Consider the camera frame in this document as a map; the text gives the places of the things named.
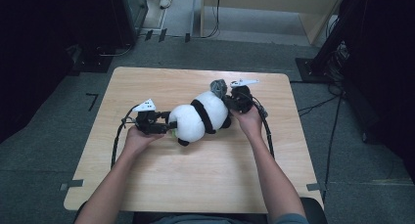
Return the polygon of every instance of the stuffed panda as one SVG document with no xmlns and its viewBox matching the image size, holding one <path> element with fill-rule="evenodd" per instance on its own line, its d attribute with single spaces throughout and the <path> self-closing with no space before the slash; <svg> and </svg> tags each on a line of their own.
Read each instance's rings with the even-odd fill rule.
<svg viewBox="0 0 415 224">
<path fill-rule="evenodd" d="M 200 94 L 190 105 L 181 105 L 171 111 L 166 121 L 177 123 L 174 131 L 180 145 L 188 146 L 205 133 L 214 134 L 217 129 L 231 125 L 229 111 L 222 101 L 226 91 L 223 79 L 214 80 L 210 91 Z"/>
</svg>

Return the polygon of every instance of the light wood tabletop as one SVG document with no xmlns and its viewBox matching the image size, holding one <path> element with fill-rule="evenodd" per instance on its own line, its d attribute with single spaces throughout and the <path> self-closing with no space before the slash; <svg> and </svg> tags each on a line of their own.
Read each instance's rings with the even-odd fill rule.
<svg viewBox="0 0 415 224">
<path fill-rule="evenodd" d="M 307 184 L 315 184 L 316 178 L 285 74 L 118 67 L 73 176 L 74 180 L 84 179 L 84 184 L 69 188 L 65 208 L 79 209 L 110 171 L 116 131 L 133 106 L 152 99 L 157 112 L 172 111 L 209 90 L 215 79 L 226 81 L 230 95 L 230 82 L 240 78 L 259 80 L 249 87 L 269 114 L 276 161 L 301 197 L 322 204 L 319 191 L 306 188 Z M 122 151 L 126 131 L 123 129 L 119 137 L 117 155 Z M 238 120 L 232 117 L 230 128 L 206 134 L 187 147 L 180 146 L 170 132 L 154 142 L 135 163 L 121 209 L 266 213 L 251 146 Z"/>
</svg>

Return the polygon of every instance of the forearm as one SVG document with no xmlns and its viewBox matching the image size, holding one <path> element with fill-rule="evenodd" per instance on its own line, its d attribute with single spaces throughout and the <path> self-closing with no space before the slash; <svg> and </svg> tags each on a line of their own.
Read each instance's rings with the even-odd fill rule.
<svg viewBox="0 0 415 224">
<path fill-rule="evenodd" d="M 305 216 L 299 195 L 260 136 L 249 136 L 266 208 L 272 220 L 286 213 Z"/>
<path fill-rule="evenodd" d="M 115 223 L 134 156 L 118 158 L 110 173 L 82 208 L 75 223 Z"/>
</svg>

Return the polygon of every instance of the black cable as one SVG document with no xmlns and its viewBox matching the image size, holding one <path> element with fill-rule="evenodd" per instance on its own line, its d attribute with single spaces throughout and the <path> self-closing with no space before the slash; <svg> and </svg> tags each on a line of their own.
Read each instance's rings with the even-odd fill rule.
<svg viewBox="0 0 415 224">
<path fill-rule="evenodd" d="M 348 59 L 348 50 L 347 47 L 344 45 L 344 41 L 340 44 L 333 55 L 328 59 L 327 62 L 327 70 L 325 74 L 335 80 L 335 81 L 343 81 L 344 76 L 341 74 L 341 69 L 345 64 L 345 61 Z"/>
<path fill-rule="evenodd" d="M 302 111 L 308 110 L 307 112 L 300 114 L 300 117 L 302 117 L 305 114 L 310 113 L 313 109 L 319 108 L 319 107 L 321 107 L 321 106 L 329 103 L 330 101 L 332 101 L 332 100 L 334 100 L 334 99 L 336 99 L 338 97 L 340 97 L 340 96 L 334 96 L 333 98 L 330 98 L 330 99 L 328 99 L 326 101 L 323 101 L 323 102 L 321 102 L 321 103 L 319 103 L 317 105 L 314 105 L 314 106 L 311 106 L 311 107 L 307 107 L 307 108 L 303 108 L 303 109 L 298 110 L 298 112 L 302 112 Z"/>
<path fill-rule="evenodd" d="M 128 48 L 127 48 L 127 50 L 125 50 L 124 52 L 121 52 L 119 54 L 113 54 L 113 55 L 99 54 L 99 56 L 102 56 L 102 57 L 118 57 L 118 56 L 123 56 L 123 55 L 125 55 L 126 53 L 128 53 L 131 50 L 131 47 L 132 47 L 132 45 L 129 45 Z"/>
<path fill-rule="evenodd" d="M 330 158 L 332 155 L 332 147 L 333 147 L 333 140 L 335 137 L 335 132 L 336 132 L 336 126 L 337 126 L 337 121 L 339 119 L 339 111 L 340 111 L 340 105 L 342 102 L 342 95 L 339 98 L 339 102 L 338 102 L 338 106 L 336 109 L 336 116 L 335 116 L 335 122 L 333 124 L 333 129 L 332 129 L 332 135 L 330 136 L 330 143 L 329 143 L 329 152 L 327 154 L 327 170 L 326 170 L 326 178 L 324 179 L 324 185 L 326 187 L 326 189 L 323 191 L 323 203 L 326 200 L 326 194 L 327 194 L 327 183 L 329 182 L 329 174 L 330 174 Z"/>
<path fill-rule="evenodd" d="M 310 84 L 310 82 L 306 82 L 302 80 L 290 80 L 290 84 Z"/>
<path fill-rule="evenodd" d="M 329 28 L 329 34 L 332 32 L 332 26 L 333 26 L 333 24 L 334 23 L 337 24 L 338 21 L 339 21 L 339 17 L 337 17 L 336 20 L 334 22 L 332 22 L 332 24 L 330 25 L 330 28 Z M 328 26 L 329 26 L 329 22 L 326 23 L 326 38 L 328 37 L 328 34 L 327 34 L 327 28 L 328 28 Z"/>
<path fill-rule="evenodd" d="M 111 158 L 111 168 L 113 168 L 113 166 L 114 166 L 114 164 L 115 164 L 116 148 L 117 148 L 117 146 L 118 146 L 119 134 L 121 133 L 122 127 L 124 127 L 124 126 L 125 126 L 125 124 L 126 124 L 126 123 L 128 123 L 128 122 L 127 122 L 127 119 L 128 119 L 128 118 L 130 118 L 130 117 L 129 117 L 129 115 L 130 115 L 130 114 L 131 114 L 131 112 L 132 112 L 132 111 L 133 111 L 136 107 L 138 107 L 138 106 L 139 106 L 139 105 L 136 105 L 136 106 L 132 107 L 132 108 L 128 111 L 128 113 L 125 115 L 125 117 L 121 120 L 121 125 L 119 126 L 118 131 L 116 132 L 115 139 L 114 139 L 113 156 L 112 156 L 112 158 Z"/>
<path fill-rule="evenodd" d="M 274 155 L 274 147 L 272 146 L 271 130 L 269 129 L 268 122 L 265 119 L 266 116 L 264 114 L 264 107 L 262 106 L 262 104 L 259 102 L 259 100 L 256 97 L 252 97 L 252 98 L 255 99 L 257 101 L 257 103 L 254 100 L 252 100 L 250 96 L 248 96 L 248 95 L 246 95 L 246 94 L 244 94 L 242 92 L 239 92 L 239 91 L 235 91 L 235 92 L 238 93 L 238 94 L 240 94 L 240 95 L 243 95 L 245 98 L 247 98 L 248 100 L 250 100 L 251 103 L 258 110 L 259 116 L 260 116 L 260 118 L 262 120 L 262 124 L 263 124 L 263 126 L 265 128 L 266 140 L 268 141 L 269 152 L 271 153 L 272 157 L 275 158 L 275 155 Z"/>
<path fill-rule="evenodd" d="M 368 4 L 369 4 L 369 0 L 366 0 L 366 3 L 364 5 L 363 17 L 362 17 L 362 26 L 360 28 L 360 37 L 362 37 L 362 35 L 363 35 L 364 21 L 366 19 L 366 11 L 367 11 L 367 5 Z"/>
<path fill-rule="evenodd" d="M 216 4 L 216 14 L 214 13 L 214 11 L 213 11 L 213 15 L 215 16 L 215 18 L 216 18 L 216 25 L 215 25 L 215 27 L 213 28 L 213 31 L 208 35 L 208 36 L 203 36 L 203 37 L 200 37 L 200 38 L 203 38 L 203 39 L 206 39 L 206 38 L 211 38 L 211 37 L 213 37 L 218 31 L 220 32 L 220 30 L 219 30 L 219 5 L 220 5 L 220 0 L 217 0 L 217 4 Z"/>
<path fill-rule="evenodd" d="M 329 36 L 329 34 L 330 33 L 332 33 L 332 27 L 335 25 L 335 24 L 337 24 L 338 23 L 338 21 L 339 21 L 339 17 L 337 17 L 333 22 L 332 22 L 332 24 L 330 24 L 330 27 L 329 27 L 329 22 L 327 22 L 326 23 L 326 39 L 327 39 L 327 37 Z"/>
</svg>

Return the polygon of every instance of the human hand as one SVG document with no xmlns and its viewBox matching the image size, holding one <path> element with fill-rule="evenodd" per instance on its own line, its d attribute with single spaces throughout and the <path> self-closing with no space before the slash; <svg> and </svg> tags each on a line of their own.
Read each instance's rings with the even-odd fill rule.
<svg viewBox="0 0 415 224">
<path fill-rule="evenodd" d="M 244 131 L 248 138 L 261 137 L 262 119 L 256 107 L 252 107 L 246 113 L 240 113 L 234 110 L 230 110 L 230 112 L 238 119 L 242 131 Z"/>
<path fill-rule="evenodd" d="M 143 132 L 139 131 L 136 126 L 131 126 L 128 129 L 124 149 L 122 152 L 128 153 L 129 155 L 138 156 L 144 150 L 146 150 L 152 142 L 162 138 L 163 136 L 164 134 L 146 135 Z"/>
</svg>

